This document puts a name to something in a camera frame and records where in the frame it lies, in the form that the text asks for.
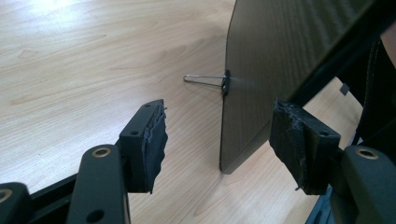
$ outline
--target wood grain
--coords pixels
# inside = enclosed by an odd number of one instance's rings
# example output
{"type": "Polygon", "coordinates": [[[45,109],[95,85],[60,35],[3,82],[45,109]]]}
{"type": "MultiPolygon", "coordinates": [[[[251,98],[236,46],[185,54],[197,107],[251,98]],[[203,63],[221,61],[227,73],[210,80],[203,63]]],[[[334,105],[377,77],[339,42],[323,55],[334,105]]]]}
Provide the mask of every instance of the wood grain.
{"type": "MultiPolygon", "coordinates": [[[[219,171],[220,90],[183,83],[219,75],[233,12],[223,1],[2,1],[0,183],[35,192],[112,144],[144,103],[163,98],[169,141],[154,192],[130,194],[134,223],[301,223],[316,197],[268,144],[232,175],[219,171]]],[[[341,133],[361,108],[339,81],[307,108],[341,133]]]]}

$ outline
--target wooden surface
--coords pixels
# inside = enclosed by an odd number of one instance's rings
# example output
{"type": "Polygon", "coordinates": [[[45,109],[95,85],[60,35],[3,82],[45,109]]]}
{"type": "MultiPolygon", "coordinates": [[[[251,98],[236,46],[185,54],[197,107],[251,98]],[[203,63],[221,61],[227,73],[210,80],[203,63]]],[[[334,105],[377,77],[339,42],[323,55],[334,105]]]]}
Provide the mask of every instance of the wooden surface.
{"type": "MultiPolygon", "coordinates": [[[[226,51],[231,81],[221,134],[221,169],[226,174],[268,139],[276,99],[304,105],[340,75],[347,60],[329,66],[335,55],[328,56],[341,51],[335,50],[337,44],[373,2],[236,1],[226,51]],[[312,85],[303,89],[313,77],[312,85]]],[[[341,47],[343,52],[353,46],[349,42],[341,47]]],[[[352,53],[364,47],[357,45],[352,53]]]]}
{"type": "MultiPolygon", "coordinates": [[[[183,83],[221,75],[234,1],[2,1],[0,183],[31,192],[74,174],[112,144],[144,103],[168,109],[154,192],[130,194],[134,223],[303,223],[316,197],[296,187],[268,144],[219,171],[220,90],[183,83]]],[[[307,108],[343,135],[361,107],[339,81],[307,108]]]]}

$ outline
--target metal rod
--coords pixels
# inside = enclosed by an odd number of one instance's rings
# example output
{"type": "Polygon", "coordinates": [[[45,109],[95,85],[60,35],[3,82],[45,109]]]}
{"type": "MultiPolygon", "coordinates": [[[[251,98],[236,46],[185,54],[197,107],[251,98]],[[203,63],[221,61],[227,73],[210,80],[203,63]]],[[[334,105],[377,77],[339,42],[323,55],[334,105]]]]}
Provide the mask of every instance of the metal rod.
{"type": "Polygon", "coordinates": [[[202,75],[186,75],[186,76],[183,77],[183,80],[185,82],[193,82],[193,83],[199,83],[199,84],[204,84],[204,85],[209,85],[209,86],[221,87],[222,84],[212,84],[212,83],[207,83],[207,82],[194,81],[194,80],[190,80],[188,78],[219,78],[219,79],[224,79],[224,78],[227,78],[227,77],[226,76],[223,76],[223,77],[211,77],[211,76],[202,76],[202,75]]]}

